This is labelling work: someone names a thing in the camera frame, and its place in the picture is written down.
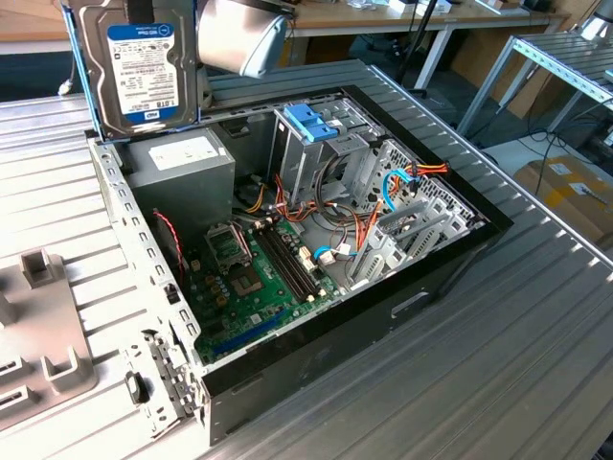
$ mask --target ram slot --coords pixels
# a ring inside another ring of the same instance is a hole
[[[317,293],[317,286],[273,228],[257,232],[256,241],[298,301],[305,302],[309,295]]]

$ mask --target gray power supply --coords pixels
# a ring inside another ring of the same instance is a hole
[[[159,210],[183,237],[230,219],[235,160],[209,129],[133,142],[123,157],[145,215]]]

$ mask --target blue drive bay latch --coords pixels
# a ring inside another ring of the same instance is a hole
[[[319,113],[305,103],[286,107],[284,114],[309,142],[325,141],[338,136],[338,131],[326,125]]]

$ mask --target motherboard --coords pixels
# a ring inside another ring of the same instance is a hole
[[[183,290],[202,328],[195,348],[205,363],[340,295],[332,279],[310,263],[288,222],[243,226],[216,227],[185,254],[190,269]]]

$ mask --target white label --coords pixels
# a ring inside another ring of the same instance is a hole
[[[200,136],[186,141],[153,147],[149,150],[149,155],[151,155],[157,169],[163,171],[213,158],[218,153],[206,137]]]
[[[177,72],[168,61],[173,26],[115,25],[107,40],[122,113],[133,123],[169,118],[179,105]]]
[[[589,192],[591,192],[589,187],[581,182],[576,182],[574,184],[568,184],[568,185],[570,185],[572,189],[575,192],[577,192],[577,195],[587,195]]]
[[[569,170],[566,165],[562,164],[562,163],[554,163],[549,165],[549,167],[554,170],[554,173],[556,173],[557,175],[565,175],[565,174],[572,174],[573,172],[571,170]]]

